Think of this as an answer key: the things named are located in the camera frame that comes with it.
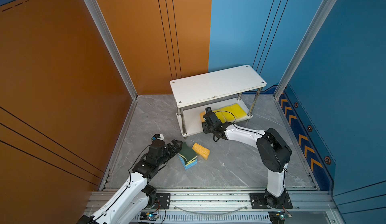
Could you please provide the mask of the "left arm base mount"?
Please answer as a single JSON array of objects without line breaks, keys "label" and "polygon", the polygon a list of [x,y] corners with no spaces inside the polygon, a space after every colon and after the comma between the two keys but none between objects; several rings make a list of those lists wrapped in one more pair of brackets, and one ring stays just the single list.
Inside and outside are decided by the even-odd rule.
[{"label": "left arm base mount", "polygon": [[163,193],[154,193],[151,194],[148,200],[148,205],[146,206],[146,209],[157,209],[158,204],[161,205],[163,209],[168,210],[170,206],[170,198],[171,194],[167,192]]}]

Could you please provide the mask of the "orange cellulose sponge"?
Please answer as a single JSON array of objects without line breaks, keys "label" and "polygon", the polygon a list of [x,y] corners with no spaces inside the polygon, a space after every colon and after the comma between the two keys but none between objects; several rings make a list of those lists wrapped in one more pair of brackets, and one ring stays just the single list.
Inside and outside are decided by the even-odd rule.
[{"label": "orange cellulose sponge", "polygon": [[201,122],[204,123],[205,120],[204,120],[204,115],[205,115],[205,112],[201,112],[200,113],[200,118],[201,118]]},{"label": "orange cellulose sponge", "polygon": [[192,149],[199,155],[201,156],[203,159],[207,160],[209,155],[210,155],[210,150],[201,146],[200,144],[198,143],[194,143]]}]

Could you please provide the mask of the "green scrub sponge top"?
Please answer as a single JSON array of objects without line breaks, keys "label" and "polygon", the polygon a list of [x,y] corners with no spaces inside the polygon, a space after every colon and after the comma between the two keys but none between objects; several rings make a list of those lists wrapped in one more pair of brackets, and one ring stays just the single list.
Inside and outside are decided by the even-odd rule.
[{"label": "green scrub sponge top", "polygon": [[182,143],[182,148],[179,151],[179,156],[183,159],[185,166],[196,161],[197,154],[196,152],[189,147],[185,142]]}]

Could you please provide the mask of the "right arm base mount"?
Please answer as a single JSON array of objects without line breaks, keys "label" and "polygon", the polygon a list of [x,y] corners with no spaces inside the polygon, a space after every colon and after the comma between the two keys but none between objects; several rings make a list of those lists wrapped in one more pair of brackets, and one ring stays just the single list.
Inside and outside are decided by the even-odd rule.
[{"label": "right arm base mount", "polygon": [[293,204],[287,191],[275,197],[270,193],[250,193],[251,207],[257,209],[293,209]]}]

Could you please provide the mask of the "yellow sponge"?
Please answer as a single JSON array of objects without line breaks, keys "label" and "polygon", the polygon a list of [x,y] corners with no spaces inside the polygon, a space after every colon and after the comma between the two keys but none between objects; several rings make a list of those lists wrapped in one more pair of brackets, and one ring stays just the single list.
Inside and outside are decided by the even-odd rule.
[{"label": "yellow sponge", "polygon": [[225,123],[227,120],[226,118],[224,117],[224,115],[222,114],[221,111],[216,111],[215,112],[215,115],[217,116],[217,118],[222,122],[222,123]]},{"label": "yellow sponge", "polygon": [[231,113],[237,118],[237,119],[242,119],[245,116],[247,116],[247,113],[245,110],[239,105],[239,104],[233,104],[230,106]]},{"label": "yellow sponge", "polygon": [[229,106],[221,108],[220,113],[223,114],[227,122],[235,122],[237,120],[236,114]]}]

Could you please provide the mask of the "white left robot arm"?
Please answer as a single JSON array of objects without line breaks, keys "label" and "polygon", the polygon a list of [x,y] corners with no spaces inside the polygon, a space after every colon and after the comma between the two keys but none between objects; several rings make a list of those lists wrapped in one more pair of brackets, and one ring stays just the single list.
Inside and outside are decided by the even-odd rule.
[{"label": "white left robot arm", "polygon": [[156,188],[149,182],[159,172],[160,166],[176,156],[183,142],[172,140],[166,144],[163,135],[156,134],[151,144],[145,147],[148,152],[138,156],[130,176],[120,189],[90,217],[84,215],[79,224],[128,224],[147,206],[152,207],[156,199]]}]

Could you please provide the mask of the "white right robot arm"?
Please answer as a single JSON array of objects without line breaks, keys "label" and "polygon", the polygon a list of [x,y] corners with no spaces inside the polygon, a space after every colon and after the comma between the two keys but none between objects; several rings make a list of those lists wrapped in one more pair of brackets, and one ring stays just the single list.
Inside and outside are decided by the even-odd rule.
[{"label": "white right robot arm", "polygon": [[255,147],[268,172],[268,183],[265,189],[264,201],[268,208],[283,208],[288,204],[289,195],[285,187],[285,174],[292,150],[277,130],[253,130],[240,127],[233,122],[221,122],[210,107],[203,115],[204,133],[212,133],[213,140],[220,139],[237,141]]}]

